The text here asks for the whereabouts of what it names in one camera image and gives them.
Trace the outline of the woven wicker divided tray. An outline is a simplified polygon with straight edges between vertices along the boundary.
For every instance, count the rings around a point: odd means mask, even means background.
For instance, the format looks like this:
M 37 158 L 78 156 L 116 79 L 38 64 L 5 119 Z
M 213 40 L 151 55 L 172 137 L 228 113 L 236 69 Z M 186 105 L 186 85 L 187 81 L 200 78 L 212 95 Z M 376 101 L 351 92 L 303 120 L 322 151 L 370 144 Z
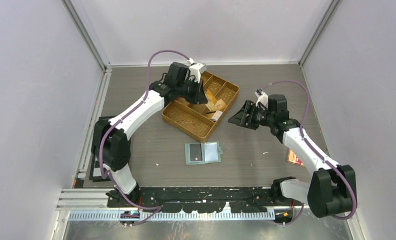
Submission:
M 181 130 L 200 143 L 209 140 L 210 136 L 233 106 L 240 90 L 238 85 L 210 72 L 204 72 L 202 79 L 204 90 L 209 90 L 217 100 L 223 100 L 226 103 L 226 108 L 224 108 L 218 120 L 213 121 L 210 119 L 210 116 L 207 114 L 210 112 L 210 109 L 206 105 L 187 103 L 181 97 L 168 104 L 162 111 L 163 121 Z

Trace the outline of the dark grey VIP card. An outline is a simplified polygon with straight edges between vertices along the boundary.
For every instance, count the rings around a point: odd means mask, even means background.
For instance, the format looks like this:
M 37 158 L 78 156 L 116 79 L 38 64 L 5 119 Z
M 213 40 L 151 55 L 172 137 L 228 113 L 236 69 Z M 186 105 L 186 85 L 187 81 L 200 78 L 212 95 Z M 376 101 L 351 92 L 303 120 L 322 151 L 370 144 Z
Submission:
M 203 162 L 203 150 L 201 143 L 191 143 L 188 145 L 188 158 L 190 163 Z

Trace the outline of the stack of cards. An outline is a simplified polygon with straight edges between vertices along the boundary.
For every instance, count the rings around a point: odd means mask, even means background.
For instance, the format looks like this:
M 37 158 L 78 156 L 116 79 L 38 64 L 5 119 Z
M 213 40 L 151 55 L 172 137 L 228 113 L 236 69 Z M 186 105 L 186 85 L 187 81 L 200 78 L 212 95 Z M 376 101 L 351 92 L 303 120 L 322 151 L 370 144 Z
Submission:
M 205 114 L 205 116 L 210 119 L 213 122 L 218 121 L 223 115 L 222 111 L 215 110 L 215 111 L 209 111 Z

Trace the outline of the green card holder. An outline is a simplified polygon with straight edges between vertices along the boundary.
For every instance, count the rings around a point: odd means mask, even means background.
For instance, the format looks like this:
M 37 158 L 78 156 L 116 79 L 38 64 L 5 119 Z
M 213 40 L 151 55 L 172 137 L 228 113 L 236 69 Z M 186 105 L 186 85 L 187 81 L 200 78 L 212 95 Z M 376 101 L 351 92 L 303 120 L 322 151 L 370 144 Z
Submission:
M 202 165 L 202 164 L 212 164 L 221 162 L 221 156 L 223 155 L 223 149 L 219 145 L 219 142 L 207 142 L 201 143 L 203 150 L 203 162 L 189 162 L 188 158 L 188 145 L 185 144 L 185 163 L 186 165 Z

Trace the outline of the gold VIP card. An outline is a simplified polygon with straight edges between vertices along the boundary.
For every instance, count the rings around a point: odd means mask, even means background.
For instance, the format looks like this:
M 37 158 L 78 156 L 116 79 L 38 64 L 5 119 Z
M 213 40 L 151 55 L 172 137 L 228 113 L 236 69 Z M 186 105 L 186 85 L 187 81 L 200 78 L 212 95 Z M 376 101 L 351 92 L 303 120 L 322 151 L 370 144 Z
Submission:
M 205 96 L 207 98 L 206 107 L 210 111 L 224 111 L 227 107 L 227 104 L 222 99 L 217 99 L 213 93 L 208 89 L 205 92 Z

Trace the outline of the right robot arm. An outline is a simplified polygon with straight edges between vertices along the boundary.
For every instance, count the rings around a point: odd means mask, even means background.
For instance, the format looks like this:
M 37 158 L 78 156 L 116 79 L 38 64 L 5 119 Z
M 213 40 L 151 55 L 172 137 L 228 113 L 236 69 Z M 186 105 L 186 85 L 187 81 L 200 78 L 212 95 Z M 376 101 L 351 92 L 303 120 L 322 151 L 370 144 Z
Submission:
M 271 186 L 271 198 L 277 205 L 290 199 L 307 204 L 318 218 L 332 216 L 351 218 L 357 208 L 355 171 L 350 165 L 340 165 L 310 139 L 300 122 L 289 116 L 286 97 L 268 96 L 267 103 L 247 100 L 228 122 L 256 130 L 269 127 L 280 143 L 292 150 L 311 176 L 310 182 L 294 177 L 278 178 Z

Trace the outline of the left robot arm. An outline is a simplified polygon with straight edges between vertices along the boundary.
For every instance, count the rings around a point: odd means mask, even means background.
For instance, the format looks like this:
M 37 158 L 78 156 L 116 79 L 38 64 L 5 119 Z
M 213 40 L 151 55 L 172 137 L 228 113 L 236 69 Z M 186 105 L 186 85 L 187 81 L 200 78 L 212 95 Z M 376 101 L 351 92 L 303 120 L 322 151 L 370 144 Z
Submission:
M 170 64 L 161 79 L 149 84 L 147 91 L 122 113 L 100 119 L 94 125 L 91 153 L 99 162 L 101 176 L 110 178 L 127 207 L 138 203 L 139 185 L 130 170 L 131 137 L 152 115 L 177 98 L 188 103 L 205 104 L 202 74 L 206 64 Z

